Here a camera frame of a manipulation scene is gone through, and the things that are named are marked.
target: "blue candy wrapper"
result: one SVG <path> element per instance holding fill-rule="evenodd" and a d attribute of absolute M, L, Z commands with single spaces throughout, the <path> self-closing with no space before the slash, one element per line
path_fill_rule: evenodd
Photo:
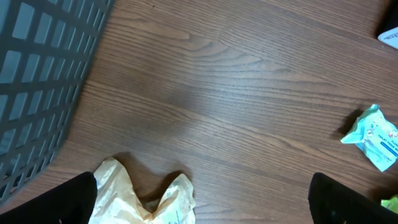
<path fill-rule="evenodd" d="M 398 157 L 398 129 L 384 118 L 379 105 L 372 105 L 358 117 L 341 142 L 355 144 L 381 172 Z"/>

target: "black and white object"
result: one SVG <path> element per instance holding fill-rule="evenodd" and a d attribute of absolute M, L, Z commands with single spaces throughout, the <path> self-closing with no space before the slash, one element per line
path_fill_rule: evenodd
<path fill-rule="evenodd" d="M 393 4 L 377 37 L 381 42 L 398 49 L 398 4 Z"/>

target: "gray basket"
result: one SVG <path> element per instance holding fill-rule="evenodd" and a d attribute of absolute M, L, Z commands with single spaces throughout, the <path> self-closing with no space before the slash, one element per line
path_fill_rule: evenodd
<path fill-rule="evenodd" d="M 0 0 L 0 205 L 57 155 L 113 0 Z"/>

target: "wooden surface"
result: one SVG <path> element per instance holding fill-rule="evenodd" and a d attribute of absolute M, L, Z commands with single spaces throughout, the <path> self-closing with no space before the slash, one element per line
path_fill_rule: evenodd
<path fill-rule="evenodd" d="M 373 103 L 398 122 L 398 51 L 375 39 L 388 4 L 117 0 L 61 153 L 2 211 L 113 155 L 143 200 L 186 173 L 198 223 L 311 223 L 315 172 L 398 192 L 397 164 L 339 141 Z"/>

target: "beige wrapper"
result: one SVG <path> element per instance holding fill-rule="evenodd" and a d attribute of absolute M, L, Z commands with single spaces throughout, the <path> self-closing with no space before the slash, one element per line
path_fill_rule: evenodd
<path fill-rule="evenodd" d="M 144 209 L 124 166 L 115 158 L 103 161 L 94 173 L 98 195 L 89 224 L 194 224 L 193 186 L 181 174 L 167 188 L 154 213 Z"/>

